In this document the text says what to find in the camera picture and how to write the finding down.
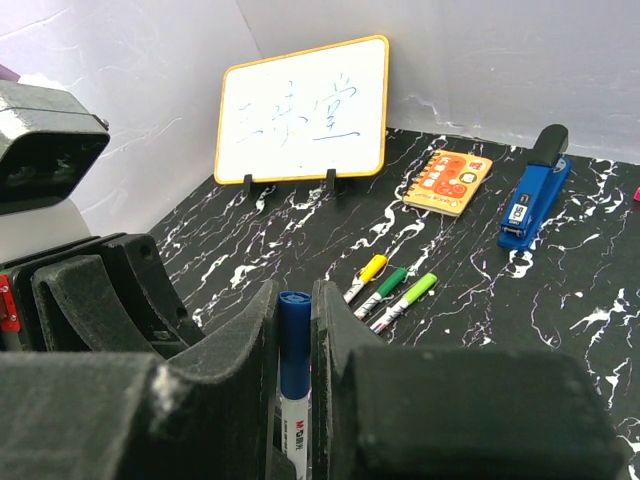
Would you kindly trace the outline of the white pen orange tip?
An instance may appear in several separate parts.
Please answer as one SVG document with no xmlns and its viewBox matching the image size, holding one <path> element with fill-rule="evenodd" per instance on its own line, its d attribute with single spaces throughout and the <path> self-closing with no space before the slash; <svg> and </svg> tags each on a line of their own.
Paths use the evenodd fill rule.
<svg viewBox="0 0 640 480">
<path fill-rule="evenodd" d="M 371 326 L 370 329 L 376 333 L 381 333 L 391 325 L 409 306 L 411 306 L 425 292 L 430 290 L 438 282 L 438 277 L 433 273 L 427 273 L 416 281 L 402 297 L 391 307 L 389 307 Z"/>
</svg>

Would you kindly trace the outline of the white pen green tip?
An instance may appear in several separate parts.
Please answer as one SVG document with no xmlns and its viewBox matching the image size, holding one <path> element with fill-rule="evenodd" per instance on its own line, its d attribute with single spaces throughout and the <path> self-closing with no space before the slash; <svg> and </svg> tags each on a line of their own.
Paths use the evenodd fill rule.
<svg viewBox="0 0 640 480">
<path fill-rule="evenodd" d="M 373 308 L 381 302 L 396 286 L 398 286 L 408 275 L 406 268 L 397 268 L 379 287 L 371 294 L 354 312 L 354 315 L 362 320 Z"/>
</svg>

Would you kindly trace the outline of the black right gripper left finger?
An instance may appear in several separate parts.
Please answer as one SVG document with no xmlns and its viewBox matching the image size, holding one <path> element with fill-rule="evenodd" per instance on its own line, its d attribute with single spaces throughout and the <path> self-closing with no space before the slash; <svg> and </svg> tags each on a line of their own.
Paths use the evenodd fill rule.
<svg viewBox="0 0 640 480">
<path fill-rule="evenodd" d="M 277 282 L 204 340 L 143 353 L 5 353 L 5 479 L 267 479 Z"/>
</svg>

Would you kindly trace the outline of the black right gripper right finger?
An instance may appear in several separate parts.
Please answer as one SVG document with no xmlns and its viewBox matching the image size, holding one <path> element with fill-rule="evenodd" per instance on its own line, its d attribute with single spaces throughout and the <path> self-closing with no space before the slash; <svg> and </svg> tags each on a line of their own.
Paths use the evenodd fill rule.
<svg viewBox="0 0 640 480">
<path fill-rule="evenodd" d="M 627 458 L 585 369 L 555 352 L 407 347 L 314 284 L 316 479 L 622 479 Z"/>
</svg>

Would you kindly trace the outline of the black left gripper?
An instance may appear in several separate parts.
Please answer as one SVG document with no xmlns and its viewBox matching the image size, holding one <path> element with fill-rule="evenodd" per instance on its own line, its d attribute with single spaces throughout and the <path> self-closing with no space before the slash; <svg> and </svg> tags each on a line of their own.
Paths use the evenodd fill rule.
<svg viewBox="0 0 640 480">
<path fill-rule="evenodd" d="M 99 255 L 2 265 L 1 349 L 170 358 L 204 338 L 150 235 L 104 240 Z"/>
</svg>

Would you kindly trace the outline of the white pen blue tip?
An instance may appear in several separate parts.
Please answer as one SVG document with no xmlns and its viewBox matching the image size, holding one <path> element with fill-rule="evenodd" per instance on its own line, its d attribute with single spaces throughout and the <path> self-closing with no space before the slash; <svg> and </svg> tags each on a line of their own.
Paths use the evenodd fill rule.
<svg viewBox="0 0 640 480">
<path fill-rule="evenodd" d="M 278 297 L 281 446 L 297 479 L 305 479 L 308 458 L 311 296 L 283 291 Z"/>
</svg>

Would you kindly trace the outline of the white pen yellow tip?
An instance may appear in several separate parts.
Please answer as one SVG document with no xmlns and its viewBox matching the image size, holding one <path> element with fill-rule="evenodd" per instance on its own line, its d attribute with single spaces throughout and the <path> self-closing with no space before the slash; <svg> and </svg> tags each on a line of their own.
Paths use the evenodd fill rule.
<svg viewBox="0 0 640 480">
<path fill-rule="evenodd" d="M 359 271 L 352 281 L 350 288 L 344 293 L 343 299 L 349 304 L 364 288 L 364 286 L 387 264 L 387 257 L 382 254 L 374 255 Z"/>
</svg>

